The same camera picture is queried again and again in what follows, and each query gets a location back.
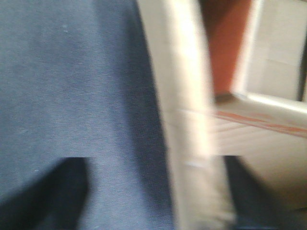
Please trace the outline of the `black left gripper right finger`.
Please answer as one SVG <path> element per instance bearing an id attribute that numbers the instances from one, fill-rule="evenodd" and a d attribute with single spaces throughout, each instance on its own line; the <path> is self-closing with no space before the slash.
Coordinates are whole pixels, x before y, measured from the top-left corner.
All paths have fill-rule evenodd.
<path id="1" fill-rule="evenodd" d="M 223 156 L 236 220 L 234 230 L 305 230 L 307 225 L 276 199 L 243 165 L 239 157 Z"/>

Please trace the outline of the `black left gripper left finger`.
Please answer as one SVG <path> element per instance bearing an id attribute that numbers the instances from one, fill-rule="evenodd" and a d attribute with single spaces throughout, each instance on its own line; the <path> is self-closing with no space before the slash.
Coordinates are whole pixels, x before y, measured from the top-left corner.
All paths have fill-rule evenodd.
<path id="1" fill-rule="evenodd" d="M 2 230 L 75 230 L 89 193 L 86 158 L 64 158 L 0 205 Z"/>

